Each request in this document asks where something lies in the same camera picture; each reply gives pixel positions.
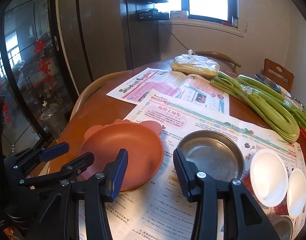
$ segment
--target blue gripper pad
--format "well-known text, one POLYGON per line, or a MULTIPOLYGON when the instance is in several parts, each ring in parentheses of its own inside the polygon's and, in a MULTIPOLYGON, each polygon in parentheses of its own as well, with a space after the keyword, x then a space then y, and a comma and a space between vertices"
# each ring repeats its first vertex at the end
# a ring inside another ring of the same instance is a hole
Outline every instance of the blue gripper pad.
POLYGON ((48 162, 51 161, 70 150, 70 146, 66 142, 54 145, 53 147, 42 150, 39 154, 40 161, 48 162))
POLYGON ((183 196, 189 200, 192 196, 191 189, 195 188, 195 178, 180 148, 174 150, 173 163, 183 196))
POLYGON ((103 172, 107 176, 105 190, 105 195, 109 199, 107 202, 113 202, 120 194, 128 159, 127 150, 120 149, 115 161, 108 163, 104 168, 103 172))

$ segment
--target cable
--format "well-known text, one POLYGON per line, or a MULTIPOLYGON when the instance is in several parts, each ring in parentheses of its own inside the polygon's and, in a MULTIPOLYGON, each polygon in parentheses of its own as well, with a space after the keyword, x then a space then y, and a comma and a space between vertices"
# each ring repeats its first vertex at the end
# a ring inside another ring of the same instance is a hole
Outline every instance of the cable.
POLYGON ((188 47, 186 47, 163 23, 160 23, 186 50, 189 50, 188 47))

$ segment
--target red paper cup exterior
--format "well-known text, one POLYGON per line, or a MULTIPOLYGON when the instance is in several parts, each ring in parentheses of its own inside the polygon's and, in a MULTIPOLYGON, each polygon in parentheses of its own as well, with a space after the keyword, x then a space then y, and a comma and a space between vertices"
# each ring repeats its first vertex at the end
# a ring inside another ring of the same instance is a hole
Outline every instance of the red paper cup exterior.
POLYGON ((287 208, 287 195, 279 205, 274 207, 274 210, 277 215, 283 215, 283 216, 289 215, 287 208))
POLYGON ((252 194, 255 195, 252 183, 251 183, 251 176, 249 170, 244 174, 242 177, 242 182, 245 185, 245 187, 248 189, 248 191, 252 194))

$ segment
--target dining table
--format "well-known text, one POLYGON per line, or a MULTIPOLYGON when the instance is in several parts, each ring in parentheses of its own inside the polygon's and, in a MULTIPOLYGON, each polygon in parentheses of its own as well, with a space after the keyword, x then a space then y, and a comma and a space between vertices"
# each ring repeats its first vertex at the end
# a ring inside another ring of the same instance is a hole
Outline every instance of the dining table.
MULTIPOLYGON (((107 125, 113 123, 116 119, 124 119, 125 116, 136 106, 134 104, 118 100, 107 96, 106 94, 122 84, 131 77, 137 75, 146 68, 161 70, 170 70, 170 60, 159 61, 143 65, 132 70, 128 70, 118 77, 109 80, 96 92, 94 92, 87 101, 80 107, 73 118, 64 129, 63 134, 57 143, 67 142, 69 152, 52 160, 49 164, 48 173, 56 172, 61 167, 77 157, 80 146, 84 141, 84 133, 94 125, 107 125)), ((230 115, 250 122, 263 128, 270 127, 262 120, 250 107, 238 99, 230 96, 230 115)), ((297 142, 300 144, 306 164, 306 142, 299 136, 297 142)))

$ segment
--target window sill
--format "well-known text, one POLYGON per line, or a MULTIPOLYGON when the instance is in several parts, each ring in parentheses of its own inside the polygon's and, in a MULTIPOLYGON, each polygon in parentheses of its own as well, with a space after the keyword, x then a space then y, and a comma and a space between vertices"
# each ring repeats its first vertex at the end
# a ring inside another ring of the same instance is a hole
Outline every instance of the window sill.
POLYGON ((185 19, 185 18, 173 18, 166 21, 159 21, 162 24, 172 24, 172 25, 187 25, 187 26, 196 26, 202 27, 212 30, 218 30, 221 32, 230 33, 239 37, 244 37, 242 33, 237 28, 229 27, 219 23, 201 21, 201 20, 194 20, 194 19, 185 19))

